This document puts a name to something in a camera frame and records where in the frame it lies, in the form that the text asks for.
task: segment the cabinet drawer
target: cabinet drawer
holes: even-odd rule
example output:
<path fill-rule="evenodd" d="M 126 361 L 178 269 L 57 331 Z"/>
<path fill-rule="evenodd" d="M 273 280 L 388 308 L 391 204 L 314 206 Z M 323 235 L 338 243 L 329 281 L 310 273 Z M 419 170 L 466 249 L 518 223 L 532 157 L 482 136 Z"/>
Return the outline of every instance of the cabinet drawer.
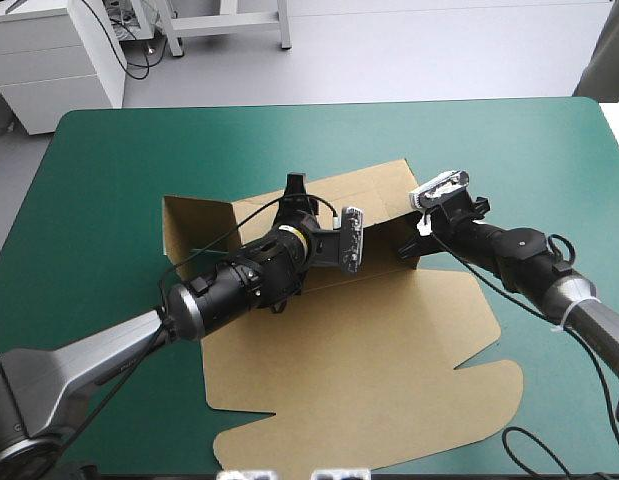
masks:
<path fill-rule="evenodd" d="M 81 44 L 69 15 L 0 22 L 0 55 Z"/>
<path fill-rule="evenodd" d="M 55 131 L 72 110 L 112 108 L 96 75 L 2 85 L 0 93 L 30 134 Z"/>
<path fill-rule="evenodd" d="M 0 55 L 0 85 L 95 73 L 89 55 L 81 46 Z"/>

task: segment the green tabletop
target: green tabletop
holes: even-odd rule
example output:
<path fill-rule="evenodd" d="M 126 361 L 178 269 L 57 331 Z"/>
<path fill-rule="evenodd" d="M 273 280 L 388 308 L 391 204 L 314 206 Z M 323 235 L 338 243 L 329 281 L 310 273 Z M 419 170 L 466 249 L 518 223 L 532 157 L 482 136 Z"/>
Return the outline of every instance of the green tabletop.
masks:
<path fill-rule="evenodd" d="M 467 170 L 471 193 L 491 201 L 490 223 L 566 235 L 578 269 L 619 312 L 619 148 L 590 100 L 86 111 L 61 122 L 0 255 L 0 352 L 55 348 L 157 304 L 168 265 L 165 194 L 234 200 L 281 188 L 288 171 L 316 179 L 402 157 L 420 181 Z M 462 269 L 442 254 L 421 266 Z M 469 363 L 522 366 L 513 423 L 541 436 L 572 471 L 619 472 L 600 385 L 580 347 L 485 295 L 502 337 Z M 211 410 L 204 398 L 198 344 L 164 349 L 68 457 L 94 460 L 105 473 L 215 471 L 215 435 L 260 417 Z M 537 469 L 557 471 L 537 447 L 514 447 Z M 518 469 L 495 435 L 385 471 Z"/>

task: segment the black wire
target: black wire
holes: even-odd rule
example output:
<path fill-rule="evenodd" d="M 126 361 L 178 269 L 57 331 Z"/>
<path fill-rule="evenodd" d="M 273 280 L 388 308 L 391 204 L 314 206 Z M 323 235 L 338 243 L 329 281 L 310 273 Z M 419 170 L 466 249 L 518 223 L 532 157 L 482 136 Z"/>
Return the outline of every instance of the black wire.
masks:
<path fill-rule="evenodd" d="M 593 366 L 596 369 L 596 373 L 598 374 L 598 378 L 600 379 L 600 385 L 602 386 L 602 391 L 605 396 L 605 405 L 607 407 L 607 416 L 609 417 L 609 425 L 611 426 L 611 430 L 613 431 L 613 436 L 616 439 L 616 442 L 619 446 L 619 430 L 618 425 L 616 423 L 616 418 L 613 414 L 613 404 L 611 402 L 611 393 L 609 392 L 609 385 L 607 384 L 607 380 L 605 379 L 605 375 L 602 371 L 602 367 L 600 366 L 600 362 L 598 358 L 594 354 L 593 350 L 585 343 L 585 341 L 580 337 L 580 335 L 576 334 L 571 327 L 565 328 L 565 331 L 571 335 L 571 337 L 580 344 L 580 346 L 587 352 Z"/>
<path fill-rule="evenodd" d="M 209 243 L 206 246 L 204 246 L 202 249 L 200 249 L 197 252 L 189 255 L 184 260 L 182 260 L 182 261 L 180 261 L 180 262 L 170 266 L 169 268 L 167 268 L 163 272 L 163 274 L 160 276 L 160 280 L 158 281 L 158 289 L 160 290 L 160 298 L 162 300 L 162 308 L 163 308 L 163 310 L 165 312 L 165 318 L 167 318 L 169 316 L 169 303 L 167 302 L 167 296 L 166 296 L 166 293 L 165 293 L 165 280 L 167 279 L 167 276 L 170 273 L 174 272 L 175 270 L 177 270 L 178 268 L 182 267 L 183 265 L 189 263 L 190 261 L 192 261 L 194 258 L 198 257 L 199 255 L 202 255 L 203 253 L 209 251 L 210 248 L 212 248 L 213 246 L 215 246 L 218 243 L 220 243 L 221 241 L 223 241 L 229 235 L 232 235 L 233 233 L 237 232 L 243 225 L 245 225 L 248 221 L 253 219 L 256 215 L 259 215 L 260 213 L 262 213 L 265 209 L 269 208 L 270 206 L 278 203 L 279 201 L 281 201 L 281 200 L 283 200 L 285 198 L 296 198 L 296 197 L 313 198 L 313 199 L 319 201 L 320 203 L 322 203 L 323 205 L 325 205 L 327 208 L 329 208 L 329 210 L 331 210 L 331 213 L 333 214 L 334 217 L 338 216 L 338 211 L 333 207 L 333 205 L 331 205 L 331 203 L 329 203 L 327 200 L 325 200 L 325 199 L 323 199 L 321 197 L 318 197 L 317 195 L 310 195 L 308 193 L 290 193 L 290 194 L 287 194 L 287 195 L 282 195 L 282 196 L 280 196 L 278 198 L 275 198 L 275 199 L 271 200 L 270 202 L 265 203 L 263 206 L 258 208 L 251 215 L 246 217 L 243 221 L 238 223 L 235 227 L 231 228 L 229 231 L 225 232 L 224 234 L 222 234 L 221 236 L 219 236 L 218 238 L 213 240 L 211 243 Z"/>
<path fill-rule="evenodd" d="M 118 20 L 117 18 L 110 18 L 109 20 L 111 20 L 113 23 L 115 23 L 116 25 L 120 25 L 122 28 L 124 28 L 127 33 L 129 35 L 131 35 L 131 37 L 134 40 L 138 40 L 138 38 L 134 35 L 134 33 L 129 29 L 129 27 L 127 27 L 124 23 L 122 23 L 120 20 Z M 153 68 L 155 66 L 158 66 L 160 64 L 160 62 L 162 62 L 163 58 L 165 57 L 165 51 L 167 50 L 167 37 L 165 37 L 164 42 L 162 43 L 162 49 L 160 52 L 160 56 L 158 58 L 158 60 L 156 60 L 154 63 L 148 64 L 148 65 L 138 65 L 137 63 L 133 63 L 130 62 L 129 60 L 127 60 L 127 65 L 131 65 L 132 67 L 138 67 L 138 68 Z"/>
<path fill-rule="evenodd" d="M 507 455 L 509 455 L 509 458 L 511 458 L 511 460 L 513 460 L 513 462 L 518 465 L 520 468 L 522 468 L 525 472 L 527 472 L 529 475 L 531 475 L 534 478 L 537 478 L 539 480 L 544 480 L 544 477 L 542 475 L 540 475 L 538 472 L 536 472 L 535 470 L 532 470 L 531 468 L 529 468 L 527 465 L 525 465 L 511 450 L 511 448 L 509 447 L 509 443 L 507 442 L 507 435 L 509 435 L 511 432 L 519 432 L 522 433 L 523 435 L 529 437 L 531 440 L 533 440 L 540 448 L 542 448 L 545 453 L 547 453 L 547 455 L 549 455 L 551 457 L 551 459 L 556 462 L 556 464 L 560 467 L 560 469 L 565 473 L 565 475 L 567 476 L 567 478 L 569 480 L 571 480 L 571 472 L 569 471 L 569 469 L 567 469 L 567 467 L 565 467 L 564 463 L 562 463 L 560 461 L 560 459 L 558 458 L 558 456 L 553 453 L 551 451 L 551 449 L 545 445 L 542 440 L 540 440 L 538 437 L 536 437 L 533 433 L 531 433 L 528 430 L 525 430 L 524 428 L 521 427 L 507 427 L 502 431 L 502 446 L 504 447 L 505 451 L 507 452 Z"/>
<path fill-rule="evenodd" d="M 525 311 L 529 312 L 530 314 L 534 315 L 535 317 L 538 317 L 541 320 L 544 320 L 544 321 L 546 321 L 548 323 L 551 323 L 552 325 L 555 325 L 546 315 L 543 315 L 542 313 L 534 310 L 533 308 L 529 307 L 528 305 L 525 305 L 524 303 L 522 303 L 518 299 L 512 297 L 507 292 L 503 291 L 500 287 L 498 287 L 494 283 L 490 282 L 480 272 L 478 272 L 475 268 L 473 268 L 472 265 L 470 265 L 463 258 L 459 257 L 447 244 L 445 244 L 442 240 L 440 240 L 440 238 L 438 238 L 438 236 L 433 231 L 431 232 L 431 236 L 434 238 L 434 240 L 436 240 L 438 242 L 438 244 L 442 247 L 443 250 L 445 250 L 447 253 L 451 254 L 451 256 L 453 256 L 456 260 L 458 260 L 467 270 L 469 270 L 471 273 L 473 273 L 478 279 L 480 279 L 484 284 L 486 284 L 488 287 L 490 287 L 497 294 L 499 294 L 500 296 L 506 298 L 510 302 L 515 303 L 516 305 L 518 305 L 519 307 L 521 307 Z M 566 238 L 561 237 L 559 235 L 554 234 L 554 235 L 551 235 L 550 237 L 552 239 L 553 238 L 557 238 L 558 240 L 560 240 L 561 242 L 563 242 L 567 246 L 567 248 L 569 249 L 569 254 L 570 254 L 569 255 L 570 258 L 569 258 L 569 260 L 567 262 L 572 264 L 573 261 L 576 258 L 576 252 L 575 252 L 575 249 L 573 248 L 573 245 Z M 553 244 L 553 243 L 552 243 L 552 247 L 553 247 L 552 250 L 554 250 L 554 253 L 555 253 L 555 250 L 558 250 L 558 249 L 555 247 L 555 244 Z M 587 345 L 585 343 L 585 341 L 580 337 L 580 335 L 578 335 L 576 332 L 574 332 L 573 329 L 570 326 L 567 325 L 564 330 L 565 330 L 565 332 L 567 332 L 568 335 L 570 335 L 574 340 L 576 340 L 576 342 L 578 342 L 578 344 L 585 350 L 585 352 L 587 353 L 587 355 L 591 359 L 591 363 L 593 363 L 593 366 L 596 369 L 596 374 L 598 375 L 598 379 L 600 380 L 600 385 L 602 386 L 602 392 L 603 392 L 604 397 L 605 397 L 605 406 L 606 406 L 606 409 L 607 409 L 607 416 L 609 418 L 609 425 L 611 427 L 611 431 L 613 432 L 613 435 L 614 435 L 614 438 L 616 440 L 616 443 L 618 444 L 618 447 L 619 447 L 618 425 L 616 424 L 616 419 L 615 419 L 614 413 L 613 413 L 613 404 L 612 404 L 612 401 L 611 401 L 611 394 L 609 392 L 609 385 L 607 383 L 607 379 L 605 378 L 604 372 L 602 371 L 602 367 L 600 366 L 600 362 L 598 361 L 598 358 L 596 357 L 596 355 L 593 352 L 593 350 L 589 347 L 589 345 Z M 556 460 L 557 463 L 559 463 L 559 465 L 562 465 L 559 462 L 559 460 L 557 459 L 557 457 L 555 457 L 553 452 L 551 452 L 551 450 L 549 450 L 549 448 L 546 447 L 546 445 L 544 445 L 542 442 L 540 442 L 540 440 L 538 440 L 532 433 L 530 433 L 530 432 L 528 432 L 528 431 L 526 431 L 526 430 L 524 430 L 524 429 L 522 429 L 520 427 L 510 427 L 510 428 L 518 429 L 518 431 L 521 431 L 522 433 L 526 434 L 530 438 L 536 440 L 539 443 L 539 445 L 542 446 L 543 449 L 545 449 L 545 451 L 549 455 L 551 455 L 551 457 L 554 458 L 554 460 Z M 505 451 L 507 452 L 507 454 L 509 455 L 509 457 L 511 458 L 512 461 L 514 461 L 519 467 L 521 467 L 527 473 L 529 473 L 530 475 L 533 475 L 532 473 L 530 473 L 532 470 L 529 469 L 529 467 L 527 467 L 526 465 L 523 467 L 522 462 L 520 462 L 520 460 L 515 455 L 513 455 L 511 450 L 508 448 L 508 446 L 505 445 L 504 432 L 503 432 L 503 446 L 505 447 Z"/>
<path fill-rule="evenodd" d="M 96 12 L 93 11 L 93 8 L 91 8 L 91 5 L 89 5 L 87 3 L 86 0 L 80 0 L 91 12 L 91 14 L 93 15 L 93 17 L 96 19 L 96 21 L 98 22 L 98 25 L 100 25 L 100 28 L 102 29 L 102 31 L 105 34 L 105 37 L 107 37 L 107 41 L 109 42 L 109 46 L 111 47 L 111 51 L 113 51 L 114 56 L 116 57 L 116 60 L 118 61 L 118 65 L 120 65 L 120 68 L 122 68 L 125 72 L 125 74 L 130 77 L 133 78 L 134 80 L 144 80 L 145 78 L 147 78 L 149 76 L 149 58 L 147 57 L 147 54 L 145 54 L 145 52 L 142 52 L 143 55 L 145 56 L 145 60 L 147 65 L 145 65 L 145 68 L 147 69 L 145 71 L 145 73 L 142 76 L 135 76 L 133 73 L 131 73 L 122 63 L 122 60 L 120 60 L 120 57 L 118 56 L 118 52 L 116 51 L 116 47 L 114 47 L 113 45 L 113 41 L 111 40 L 111 37 L 109 36 L 109 33 L 107 33 L 107 29 L 105 28 L 104 24 L 102 23 L 102 21 L 100 20 L 100 17 L 98 17 L 98 15 L 96 14 Z"/>
<path fill-rule="evenodd" d="M 60 458 L 67 451 L 67 449 L 78 439 L 78 437 L 82 434 L 82 432 L 84 432 L 87 429 L 87 427 L 91 424 L 91 422 L 93 422 L 96 416 L 107 406 L 107 404 L 114 397 L 114 395 L 118 393 L 118 391 L 122 388 L 125 382 L 129 380 L 129 377 L 131 377 L 131 374 L 133 374 L 133 372 L 136 371 L 136 368 L 138 368 L 138 365 L 142 363 L 142 361 L 147 357 L 149 352 L 156 346 L 156 343 L 160 339 L 160 335 L 162 334 L 164 330 L 165 330 L 165 326 L 164 324 L 161 324 L 160 327 L 158 327 L 156 332 L 153 334 L 153 336 L 151 337 L 151 339 L 149 340 L 145 348 L 133 360 L 133 363 L 131 364 L 131 366 L 129 366 L 125 370 L 122 378 L 118 381 L 118 383 L 116 383 L 111 388 L 111 390 L 109 390 L 107 395 L 105 395 L 105 397 L 100 401 L 100 403 L 98 403 L 96 408 L 94 408 L 91 411 L 91 413 L 85 419 L 85 421 L 82 422 L 82 424 L 80 424 L 80 426 L 76 429 L 76 431 L 62 445 L 62 447 L 58 451 L 58 458 Z"/>

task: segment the cardboard box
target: cardboard box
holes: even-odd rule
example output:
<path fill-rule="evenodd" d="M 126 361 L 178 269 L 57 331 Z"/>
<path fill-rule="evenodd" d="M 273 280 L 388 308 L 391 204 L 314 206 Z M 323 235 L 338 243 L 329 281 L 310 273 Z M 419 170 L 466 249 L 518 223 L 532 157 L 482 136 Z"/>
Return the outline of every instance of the cardboard box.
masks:
<path fill-rule="evenodd" d="M 515 363 L 456 369 L 500 336 L 475 280 L 416 271 L 415 260 L 394 254 L 414 228 L 407 194 L 415 187 L 405 160 L 308 183 L 338 210 L 364 210 L 362 268 L 353 277 L 314 268 L 282 314 L 252 311 L 203 340 L 209 405 L 275 413 L 216 438 L 225 469 L 274 469 L 295 480 L 318 468 L 387 466 L 481 440 L 514 415 L 522 395 Z M 166 197 L 167 255 L 186 258 L 280 194 L 232 203 Z M 220 249 L 262 236 L 275 213 Z M 329 228 L 330 213 L 319 220 Z"/>

